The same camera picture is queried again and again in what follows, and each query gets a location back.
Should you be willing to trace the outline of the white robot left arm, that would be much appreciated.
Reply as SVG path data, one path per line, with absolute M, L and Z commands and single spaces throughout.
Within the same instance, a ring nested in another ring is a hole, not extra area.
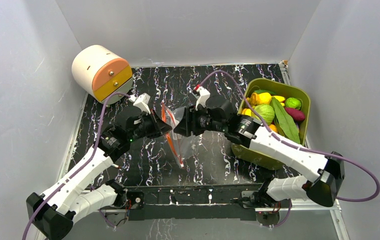
M 141 138 L 154 139 L 165 135 L 172 127 L 154 110 L 142 112 L 130 107 L 121 118 L 122 124 L 112 124 L 98 133 L 96 142 L 63 178 L 41 194 L 33 192 L 26 199 L 28 223 L 22 238 L 31 226 L 49 240 L 61 240 L 82 218 L 103 207 L 131 206 L 128 189 L 109 180 L 86 194 L 83 191 L 95 177 L 114 164 Z

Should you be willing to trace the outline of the green toy cabbage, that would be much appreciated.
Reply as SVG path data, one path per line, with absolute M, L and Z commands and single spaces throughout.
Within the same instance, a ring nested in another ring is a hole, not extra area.
M 256 115 L 260 115 L 263 120 L 270 125 L 275 118 L 274 108 L 268 104 L 260 104 L 253 107 L 254 111 L 252 111 L 252 117 L 260 120 L 260 118 Z

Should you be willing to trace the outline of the yellow toy banana bunch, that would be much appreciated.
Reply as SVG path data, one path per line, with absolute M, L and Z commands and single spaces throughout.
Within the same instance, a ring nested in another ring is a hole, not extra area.
M 285 105 L 284 102 L 286 99 L 283 96 L 271 95 L 268 92 L 262 92 L 262 93 L 254 92 L 250 95 L 250 97 L 246 98 L 246 100 L 251 106 L 269 105 L 272 99 L 278 100 L 278 102 L 280 102 L 282 106 Z

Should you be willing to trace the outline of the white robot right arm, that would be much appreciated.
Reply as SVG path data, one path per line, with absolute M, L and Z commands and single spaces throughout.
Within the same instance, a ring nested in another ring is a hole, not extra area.
M 205 131 L 222 132 L 232 143 L 262 152 L 300 173 L 297 177 L 273 178 L 264 182 L 257 193 L 243 197 L 249 207 L 272 207 L 289 199 L 309 199 L 332 207 L 344 179 L 343 163 L 317 153 L 270 131 L 260 120 L 238 114 L 221 96 L 207 98 L 205 106 L 185 107 L 174 133 L 184 137 Z

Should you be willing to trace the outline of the clear zip bag orange zipper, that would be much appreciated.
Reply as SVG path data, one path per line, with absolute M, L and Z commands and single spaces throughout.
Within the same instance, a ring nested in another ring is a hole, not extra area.
M 164 103 L 161 105 L 161 119 L 172 127 L 172 130 L 166 134 L 167 143 L 178 167 L 181 169 L 184 169 L 187 160 L 198 153 L 198 147 L 196 147 L 198 136 L 183 136 L 174 132 L 177 125 L 183 121 L 184 112 L 185 107 L 172 110 Z

